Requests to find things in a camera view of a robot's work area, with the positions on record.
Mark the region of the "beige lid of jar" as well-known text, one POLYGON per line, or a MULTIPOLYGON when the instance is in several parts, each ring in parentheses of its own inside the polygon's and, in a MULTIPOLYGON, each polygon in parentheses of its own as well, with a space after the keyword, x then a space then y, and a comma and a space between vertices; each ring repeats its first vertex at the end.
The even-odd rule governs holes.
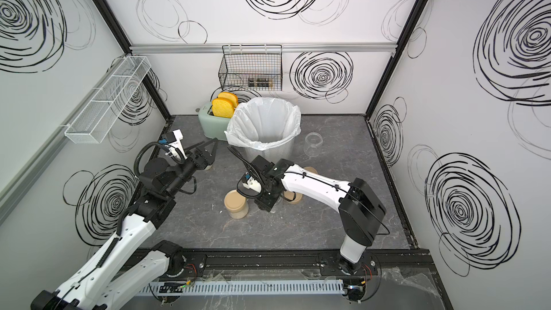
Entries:
POLYGON ((291 204, 297 204, 302 201, 303 195, 298 192, 284 191, 284 200, 291 204))

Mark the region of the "glass rice jar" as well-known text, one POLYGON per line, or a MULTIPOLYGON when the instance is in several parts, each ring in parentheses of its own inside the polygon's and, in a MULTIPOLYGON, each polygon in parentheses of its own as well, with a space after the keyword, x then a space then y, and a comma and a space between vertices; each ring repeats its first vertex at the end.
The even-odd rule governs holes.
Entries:
POLYGON ((304 140, 304 153, 309 157, 320 155, 323 142, 324 140, 320 133, 308 133, 304 140))

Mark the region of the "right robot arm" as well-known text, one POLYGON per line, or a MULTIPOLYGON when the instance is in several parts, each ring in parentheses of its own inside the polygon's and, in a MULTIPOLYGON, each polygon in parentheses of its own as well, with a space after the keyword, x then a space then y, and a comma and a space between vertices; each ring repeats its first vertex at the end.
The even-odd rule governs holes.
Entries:
POLYGON ((357 178, 352 182, 330 179, 312 173, 298 164, 280 159, 277 163, 257 156, 244 162, 246 173, 237 183, 240 195, 253 199, 260 210, 272 211, 285 192, 302 194, 338 212, 344 228, 340 263, 359 268, 367 248, 380 235, 379 229, 390 230, 383 224, 387 210, 370 185, 357 178))

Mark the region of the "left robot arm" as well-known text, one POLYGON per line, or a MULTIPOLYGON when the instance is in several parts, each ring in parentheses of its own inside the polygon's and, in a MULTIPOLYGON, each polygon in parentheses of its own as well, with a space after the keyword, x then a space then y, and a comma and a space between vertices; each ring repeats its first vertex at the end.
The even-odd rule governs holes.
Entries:
POLYGON ((176 148, 173 164, 162 157, 139 167, 141 158, 153 146, 170 152, 161 142, 144 146, 133 164, 133 172, 145 192, 126 208, 116 221, 116 231, 99 251, 55 291, 41 291, 31 309, 121 309, 143 288, 161 276, 180 276, 187 267, 180 245, 162 241, 151 248, 136 265, 118 272, 140 245, 164 223, 176 205, 176 194, 195 172, 215 162, 218 139, 200 142, 186 149, 176 148))

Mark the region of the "mint green toaster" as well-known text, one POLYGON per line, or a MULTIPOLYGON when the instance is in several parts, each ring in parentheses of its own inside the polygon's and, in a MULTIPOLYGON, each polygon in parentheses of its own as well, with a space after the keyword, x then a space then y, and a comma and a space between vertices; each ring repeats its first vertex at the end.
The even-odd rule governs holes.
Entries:
POLYGON ((225 132, 228 128, 230 118, 215 116, 212 112, 212 102, 205 104, 199 109, 198 117, 204 135, 207 138, 216 138, 220 141, 228 140, 225 132))

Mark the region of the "front yellow toast slice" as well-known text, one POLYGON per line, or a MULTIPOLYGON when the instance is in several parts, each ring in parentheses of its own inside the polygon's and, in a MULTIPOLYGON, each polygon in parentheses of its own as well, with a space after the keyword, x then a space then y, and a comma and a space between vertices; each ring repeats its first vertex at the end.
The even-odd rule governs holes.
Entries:
POLYGON ((236 106, 227 98, 215 98, 212 101, 212 114, 219 118, 230 119, 235 113, 236 106))

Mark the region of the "yellow toast slice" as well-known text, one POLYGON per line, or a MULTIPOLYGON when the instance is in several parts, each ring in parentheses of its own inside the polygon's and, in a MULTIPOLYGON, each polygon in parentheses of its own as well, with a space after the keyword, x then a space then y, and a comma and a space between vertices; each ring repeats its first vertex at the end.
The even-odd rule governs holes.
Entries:
POLYGON ((238 96, 231 92, 221 92, 218 94, 219 99, 225 99, 232 103, 232 106, 236 108, 239 104, 238 96))
POLYGON ((219 118, 230 119, 235 113, 236 106, 227 98, 215 98, 212 101, 212 114, 219 118))

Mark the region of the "rear yellow toast slice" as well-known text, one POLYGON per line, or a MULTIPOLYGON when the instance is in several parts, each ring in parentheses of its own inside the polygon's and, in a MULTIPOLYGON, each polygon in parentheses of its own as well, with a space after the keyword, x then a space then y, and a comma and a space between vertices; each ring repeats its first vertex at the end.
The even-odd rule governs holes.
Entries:
POLYGON ((236 108, 239 104, 238 96, 231 92, 221 92, 218 94, 219 99, 225 99, 232 103, 232 106, 236 108))

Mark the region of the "white trash bag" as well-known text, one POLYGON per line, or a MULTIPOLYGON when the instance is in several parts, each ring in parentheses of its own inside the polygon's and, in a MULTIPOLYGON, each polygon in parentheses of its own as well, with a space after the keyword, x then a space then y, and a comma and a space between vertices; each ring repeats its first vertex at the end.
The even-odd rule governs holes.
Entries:
POLYGON ((301 133, 300 107, 281 98, 259 97, 241 103, 225 130, 233 146, 266 151, 282 147, 301 133))

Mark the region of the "white mesh wall shelf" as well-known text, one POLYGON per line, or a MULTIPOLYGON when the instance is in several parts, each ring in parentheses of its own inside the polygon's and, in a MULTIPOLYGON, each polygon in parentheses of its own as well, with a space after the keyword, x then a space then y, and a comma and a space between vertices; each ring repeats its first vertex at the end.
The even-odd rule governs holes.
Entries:
POLYGON ((126 56, 106 73, 106 79, 65 130, 75 144, 100 144, 122 116, 151 70, 147 57, 126 56))

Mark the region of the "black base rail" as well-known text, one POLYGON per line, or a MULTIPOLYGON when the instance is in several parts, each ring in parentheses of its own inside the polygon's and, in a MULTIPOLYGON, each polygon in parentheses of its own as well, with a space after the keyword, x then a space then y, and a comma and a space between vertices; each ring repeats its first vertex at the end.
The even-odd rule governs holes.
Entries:
POLYGON ((434 264, 426 249, 368 249, 357 263, 347 262, 338 249, 322 250, 207 250, 180 253, 191 266, 190 276, 226 270, 313 270, 322 276, 376 276, 392 267, 429 267, 434 264))

